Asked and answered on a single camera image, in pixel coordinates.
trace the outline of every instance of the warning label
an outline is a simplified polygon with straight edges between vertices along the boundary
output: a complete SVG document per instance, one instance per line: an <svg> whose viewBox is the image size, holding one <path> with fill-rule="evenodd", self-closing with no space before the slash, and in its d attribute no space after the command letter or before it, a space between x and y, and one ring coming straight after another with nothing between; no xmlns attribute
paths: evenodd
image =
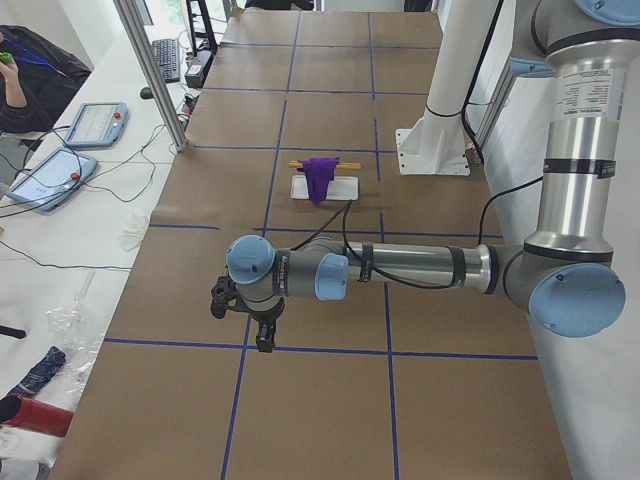
<svg viewBox="0 0 640 480"><path fill-rule="evenodd" d="M626 71L620 68L563 75L554 120L605 117L619 122L625 75Z"/></svg>

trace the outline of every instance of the blue and white device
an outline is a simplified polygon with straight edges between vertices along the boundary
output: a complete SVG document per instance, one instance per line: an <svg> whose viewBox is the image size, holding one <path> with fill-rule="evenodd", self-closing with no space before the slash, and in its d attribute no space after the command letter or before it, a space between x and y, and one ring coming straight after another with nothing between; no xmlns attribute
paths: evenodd
<svg viewBox="0 0 640 480"><path fill-rule="evenodd" d="M123 102L83 103L67 132L65 144L74 149L108 148L120 137L128 116Z"/></svg>
<svg viewBox="0 0 640 480"><path fill-rule="evenodd" d="M53 210L91 176L97 165L95 158L58 148L15 183L6 196L39 210Z"/></svg>

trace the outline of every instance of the green object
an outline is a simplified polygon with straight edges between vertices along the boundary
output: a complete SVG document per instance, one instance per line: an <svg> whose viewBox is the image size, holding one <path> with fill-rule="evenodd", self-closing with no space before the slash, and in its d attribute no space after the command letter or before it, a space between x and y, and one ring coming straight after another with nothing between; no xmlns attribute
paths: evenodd
<svg viewBox="0 0 640 480"><path fill-rule="evenodd" d="M13 62L13 55L11 55L9 52L0 53L0 62L2 63Z"/></svg>

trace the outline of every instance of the robotic arm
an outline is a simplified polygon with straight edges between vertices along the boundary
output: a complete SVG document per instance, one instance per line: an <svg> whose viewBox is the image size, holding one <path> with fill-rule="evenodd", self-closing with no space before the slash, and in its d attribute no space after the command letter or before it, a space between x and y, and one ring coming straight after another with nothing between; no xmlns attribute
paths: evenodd
<svg viewBox="0 0 640 480"><path fill-rule="evenodd" d="M497 3L453 1L450 15ZM301 249L276 250L262 237L246 236L231 245L228 275L212 290L215 317L249 313L259 324L259 350L271 352L284 297L340 300L349 279L390 279L503 295L568 337L593 335L618 318L625 290L609 268L613 248L603 228L626 69L640 55L640 3L517 0L516 8L512 56L527 76L543 61L550 65L556 92L538 226L524 245L462 249L318 238Z"/></svg>

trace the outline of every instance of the device screen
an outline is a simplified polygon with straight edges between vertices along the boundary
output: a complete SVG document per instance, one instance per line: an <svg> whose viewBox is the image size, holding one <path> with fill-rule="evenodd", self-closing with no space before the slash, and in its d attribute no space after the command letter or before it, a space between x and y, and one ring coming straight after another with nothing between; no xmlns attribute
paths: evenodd
<svg viewBox="0 0 640 480"><path fill-rule="evenodd" d="M82 109L82 115L68 142L90 142L103 140L109 131L117 105L88 105Z"/></svg>
<svg viewBox="0 0 640 480"><path fill-rule="evenodd" d="M20 183L12 193L34 204L44 205L55 200L62 191L61 187L73 187L72 173L80 173L80 168L88 159L61 150L31 176Z"/></svg>

